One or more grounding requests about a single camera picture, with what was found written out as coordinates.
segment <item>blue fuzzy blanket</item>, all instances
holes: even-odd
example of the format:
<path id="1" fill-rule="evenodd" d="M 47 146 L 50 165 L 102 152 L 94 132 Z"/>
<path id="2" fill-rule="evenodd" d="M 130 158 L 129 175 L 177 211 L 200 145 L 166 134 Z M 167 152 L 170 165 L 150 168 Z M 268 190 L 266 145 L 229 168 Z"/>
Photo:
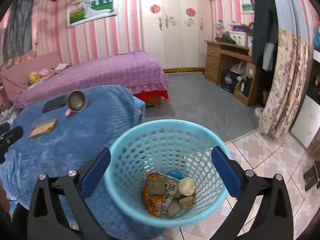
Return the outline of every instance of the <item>blue fuzzy blanket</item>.
<path id="1" fill-rule="evenodd" d="M 125 87 L 106 85 L 82 92 L 88 98 L 87 108 L 68 118 L 64 116 L 66 106 L 43 114 L 46 101 L 42 101 L 25 108 L 14 120 L 12 127 L 20 125 L 24 134 L 9 147 L 5 162 L 0 164 L 0 179 L 8 198 L 29 208 L 39 174 L 64 176 L 69 170 L 80 168 L 103 146 L 110 147 L 137 124 L 134 97 Z M 28 139 L 34 125 L 53 118 L 58 121 L 51 133 Z M 73 216 L 65 197 L 61 202 L 72 224 Z M 122 213 L 111 200 L 103 179 L 86 203 L 104 230 L 117 239 L 154 239 L 164 231 L 138 224 Z"/>

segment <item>wooden phone case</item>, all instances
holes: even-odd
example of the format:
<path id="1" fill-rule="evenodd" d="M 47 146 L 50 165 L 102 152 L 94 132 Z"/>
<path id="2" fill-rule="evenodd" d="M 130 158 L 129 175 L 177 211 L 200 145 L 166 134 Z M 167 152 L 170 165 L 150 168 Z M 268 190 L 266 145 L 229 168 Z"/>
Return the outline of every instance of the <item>wooden phone case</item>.
<path id="1" fill-rule="evenodd" d="M 28 135 L 28 138 L 34 138 L 34 137 L 37 137 L 39 135 L 43 135 L 43 134 L 52 132 L 52 130 L 55 127 L 56 123 L 57 123 L 57 119 L 52 119 L 52 120 L 49 120 L 49 121 L 46 121 L 46 122 L 43 122 L 43 123 L 35 125 L 31 129 L 31 131 L 30 131 L 30 133 Z"/>

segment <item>yellow duck plush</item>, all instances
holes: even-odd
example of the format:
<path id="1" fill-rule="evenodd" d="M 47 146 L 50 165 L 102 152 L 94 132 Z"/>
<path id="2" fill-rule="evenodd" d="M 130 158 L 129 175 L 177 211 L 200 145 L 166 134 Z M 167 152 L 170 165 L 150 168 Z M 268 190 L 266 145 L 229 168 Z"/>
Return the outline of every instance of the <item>yellow duck plush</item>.
<path id="1" fill-rule="evenodd" d="M 40 75 L 37 71 L 33 71 L 29 75 L 29 82 L 31 85 L 36 84 L 40 80 Z"/>

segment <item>wooden desk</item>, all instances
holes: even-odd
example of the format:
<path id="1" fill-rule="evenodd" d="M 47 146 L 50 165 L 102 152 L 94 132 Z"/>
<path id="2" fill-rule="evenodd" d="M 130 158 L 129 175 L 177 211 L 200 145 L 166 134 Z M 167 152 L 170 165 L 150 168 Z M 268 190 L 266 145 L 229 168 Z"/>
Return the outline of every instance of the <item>wooden desk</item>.
<path id="1" fill-rule="evenodd" d="M 259 105 L 262 99 L 262 91 L 259 86 L 260 68 L 256 68 L 252 63 L 252 58 L 248 56 L 249 47 L 217 41 L 205 42 L 208 44 L 205 78 L 220 86 L 223 70 L 230 69 L 241 61 L 247 61 L 247 76 L 253 79 L 249 96 L 242 94 L 240 83 L 236 85 L 233 96 L 246 106 Z"/>

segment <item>painting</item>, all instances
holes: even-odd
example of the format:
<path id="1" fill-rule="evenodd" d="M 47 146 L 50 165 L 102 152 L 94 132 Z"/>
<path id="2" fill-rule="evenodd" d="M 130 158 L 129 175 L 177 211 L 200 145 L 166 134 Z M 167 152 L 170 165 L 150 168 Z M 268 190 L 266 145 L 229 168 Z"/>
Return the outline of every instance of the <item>painting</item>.
<path id="1" fill-rule="evenodd" d="M 67 5 L 67 28 L 117 15 L 117 0 L 77 0 Z"/>
<path id="2" fill-rule="evenodd" d="M 254 13 L 254 0 L 240 0 L 241 13 Z"/>

